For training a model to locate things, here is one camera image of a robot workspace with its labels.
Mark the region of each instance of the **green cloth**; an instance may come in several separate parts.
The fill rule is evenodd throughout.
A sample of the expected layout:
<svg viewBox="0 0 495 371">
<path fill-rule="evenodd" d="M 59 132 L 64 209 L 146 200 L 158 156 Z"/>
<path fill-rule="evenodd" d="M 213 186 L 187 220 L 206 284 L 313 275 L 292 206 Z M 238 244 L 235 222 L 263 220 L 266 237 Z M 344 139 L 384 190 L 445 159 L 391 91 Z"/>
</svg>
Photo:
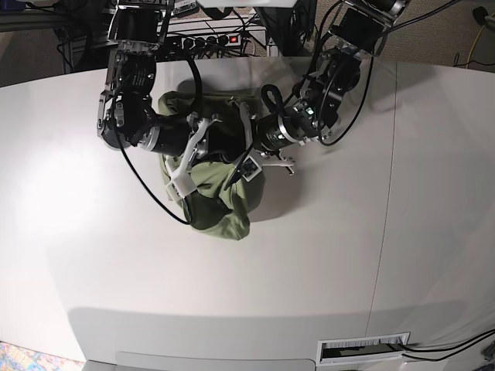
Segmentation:
<svg viewBox="0 0 495 371">
<path fill-rule="evenodd" d="M 230 97 L 231 95 L 206 95 L 203 97 L 203 104 L 212 110 L 211 113 L 222 112 L 223 117 L 228 117 L 228 111 L 232 110 L 227 103 Z M 164 94 L 159 100 L 159 112 L 166 116 L 175 114 L 188 107 L 191 101 L 190 94 Z M 160 155 L 163 178 L 168 183 L 170 177 L 164 161 L 164 156 Z M 180 158 L 174 162 L 175 167 L 179 166 Z M 191 177 L 198 188 L 198 192 L 188 196 L 190 212 L 193 215 L 192 228 L 209 236 L 228 240 L 242 240 L 249 234 L 246 182 L 242 179 L 224 190 L 234 169 L 234 165 L 220 162 L 203 162 L 191 169 Z"/>
</svg>

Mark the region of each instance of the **white table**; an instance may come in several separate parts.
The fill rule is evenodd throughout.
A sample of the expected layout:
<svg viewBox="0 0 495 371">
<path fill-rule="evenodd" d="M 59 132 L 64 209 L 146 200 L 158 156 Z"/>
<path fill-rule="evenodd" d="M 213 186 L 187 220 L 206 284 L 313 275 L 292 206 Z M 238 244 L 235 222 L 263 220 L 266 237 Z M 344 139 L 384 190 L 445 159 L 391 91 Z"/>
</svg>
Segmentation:
<svg viewBox="0 0 495 371">
<path fill-rule="evenodd" d="M 288 60 L 198 64 L 215 90 L 287 91 L 298 76 Z M 314 359 L 320 339 L 449 342 L 495 323 L 495 76 L 375 66 L 356 127 L 334 149 L 291 148 L 297 174 L 267 173 L 264 221 L 239 243 L 174 223 L 97 138 L 104 71 L 1 89 L 0 339 L 120 364 Z M 185 79 L 183 63 L 159 65 L 155 98 Z M 129 155 L 165 199 L 156 155 Z"/>
</svg>

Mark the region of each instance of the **yellow cable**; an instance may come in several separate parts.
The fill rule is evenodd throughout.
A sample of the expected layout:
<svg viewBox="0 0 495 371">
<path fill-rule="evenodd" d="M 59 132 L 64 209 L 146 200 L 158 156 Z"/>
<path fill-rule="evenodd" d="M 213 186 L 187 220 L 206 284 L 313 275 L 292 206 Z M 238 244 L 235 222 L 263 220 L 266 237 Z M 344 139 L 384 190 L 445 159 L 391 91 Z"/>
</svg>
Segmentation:
<svg viewBox="0 0 495 371">
<path fill-rule="evenodd" d="M 485 29 L 485 25 L 481 27 L 481 30 L 478 32 L 478 36 L 474 40 L 473 46 L 471 47 L 471 51 L 469 52 L 469 56 L 467 58 L 466 69 L 469 68 L 469 62 L 471 62 L 471 57 L 473 56 L 474 48 L 476 48 L 476 44 L 478 43 L 478 40 L 480 40 L 481 34 L 483 33 L 484 29 Z"/>
</svg>

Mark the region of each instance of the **white table surface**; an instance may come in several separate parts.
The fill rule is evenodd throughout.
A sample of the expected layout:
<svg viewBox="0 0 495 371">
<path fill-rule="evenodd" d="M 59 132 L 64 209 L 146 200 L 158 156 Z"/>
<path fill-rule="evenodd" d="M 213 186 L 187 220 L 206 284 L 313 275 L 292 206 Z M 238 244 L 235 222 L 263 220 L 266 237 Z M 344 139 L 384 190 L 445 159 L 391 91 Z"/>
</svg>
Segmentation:
<svg viewBox="0 0 495 371">
<path fill-rule="evenodd" d="M 198 64 L 215 90 L 277 83 L 287 91 L 298 76 L 292 69 L 298 62 L 288 60 Z M 375 64 L 362 116 L 341 145 L 291 148 L 296 175 L 288 177 L 283 169 L 267 173 L 262 205 L 253 216 L 264 221 L 252 223 L 250 236 L 239 243 L 174 223 L 147 196 L 121 154 L 97 138 L 97 99 L 105 71 L 1 89 L 2 137 L 8 140 L 0 147 L 0 270 L 6 280 L 2 300 L 8 304 L 0 305 L 0 339 L 75 359 L 83 358 L 82 350 L 86 358 L 105 362 L 117 362 L 123 352 L 314 359 L 320 339 L 401 328 L 412 331 L 415 341 L 428 341 L 445 327 L 473 322 L 477 306 L 493 304 L 493 295 L 483 299 L 492 287 L 489 272 L 465 265 L 473 259 L 467 254 L 459 269 L 467 267 L 466 275 L 474 270 L 479 280 L 485 277 L 485 286 L 451 287 L 452 297 L 428 296 L 428 287 L 450 274 L 442 264 L 450 251 L 441 246 L 451 239 L 447 233 L 425 234 L 418 247 L 415 238 L 428 226 L 456 218 L 472 218 L 470 228 L 452 228 L 469 235 L 482 221 L 495 221 L 482 206 L 495 196 L 493 168 L 485 161 L 495 151 L 489 125 L 495 112 L 488 95 L 494 96 L 495 77 L 398 65 L 396 76 L 396 63 Z M 160 64 L 155 101 L 187 79 L 183 63 Z M 346 97 L 340 110 L 344 123 L 359 104 L 364 81 Z M 467 84 L 473 87 L 466 89 Z M 466 131 L 451 121 L 469 126 L 483 147 L 466 141 Z M 442 129 L 433 125 L 437 122 Z M 425 176 L 421 165 L 435 161 L 442 148 L 456 152 L 451 172 L 429 172 L 429 178 L 451 179 L 456 166 L 475 170 L 468 178 L 454 176 L 456 182 L 442 184 L 439 193 L 417 191 Z M 157 156 L 135 149 L 129 155 L 165 199 Z M 476 160 L 482 161 L 480 167 Z M 450 186 L 454 191 L 441 192 Z M 467 195 L 461 206 L 447 207 Z M 429 207 L 440 196 L 444 203 L 432 212 Z M 390 229 L 385 229 L 387 206 Z M 402 232 L 407 239 L 400 238 Z M 480 238 L 491 242 L 488 235 Z M 438 251 L 439 260 L 419 273 L 409 265 L 411 254 L 422 261 L 430 257 L 427 247 Z M 495 263 L 488 250 L 476 256 L 483 268 Z M 443 327 L 428 318 L 428 331 L 423 331 L 425 313 L 445 317 L 446 309 L 457 308 L 449 306 L 454 299 L 461 304 L 472 300 L 471 309 L 449 316 Z M 429 305 L 435 310 L 411 310 Z M 411 313 L 423 315 L 407 322 Z M 483 327 L 477 326 L 473 331 Z"/>
</svg>

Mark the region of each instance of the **floor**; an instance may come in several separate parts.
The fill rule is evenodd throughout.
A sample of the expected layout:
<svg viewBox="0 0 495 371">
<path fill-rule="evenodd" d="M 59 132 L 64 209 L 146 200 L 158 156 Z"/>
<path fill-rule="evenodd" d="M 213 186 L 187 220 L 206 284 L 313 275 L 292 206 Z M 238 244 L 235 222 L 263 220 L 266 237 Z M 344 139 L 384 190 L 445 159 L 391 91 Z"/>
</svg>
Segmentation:
<svg viewBox="0 0 495 371">
<path fill-rule="evenodd" d="M 0 342 L 0 371 L 81 371 L 84 362 Z"/>
<path fill-rule="evenodd" d="M 336 0 L 319 0 L 316 22 Z M 401 22 L 421 15 L 446 0 L 412 0 Z M 495 12 L 495 2 L 464 1 L 443 13 L 391 34 L 382 56 L 386 60 L 451 66 L 459 53 L 465 63 L 480 27 L 471 11 L 484 5 Z M 63 63 L 56 51 L 57 40 L 51 30 L 0 34 L 0 87 L 63 73 Z M 473 57 L 483 62 L 495 61 L 495 32 L 485 32 Z M 472 69 L 495 72 L 495 67 L 471 65 Z"/>
</svg>

